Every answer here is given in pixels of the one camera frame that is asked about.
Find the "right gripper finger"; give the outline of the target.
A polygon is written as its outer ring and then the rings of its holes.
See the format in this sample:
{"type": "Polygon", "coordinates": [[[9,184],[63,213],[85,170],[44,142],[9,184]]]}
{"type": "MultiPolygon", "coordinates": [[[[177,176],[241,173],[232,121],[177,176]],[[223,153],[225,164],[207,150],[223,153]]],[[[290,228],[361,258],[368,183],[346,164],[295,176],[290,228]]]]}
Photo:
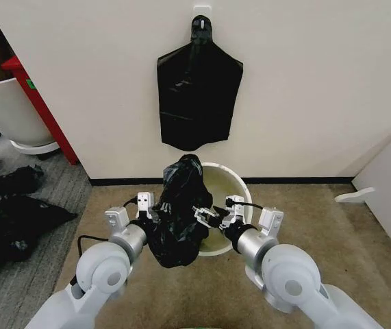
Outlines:
{"type": "Polygon", "coordinates": [[[216,213],[209,208],[193,207],[194,217],[205,227],[211,229],[216,227],[216,213]]]}
{"type": "Polygon", "coordinates": [[[218,206],[213,206],[215,217],[213,219],[213,224],[215,228],[228,228],[230,226],[232,215],[231,213],[218,206]]]}

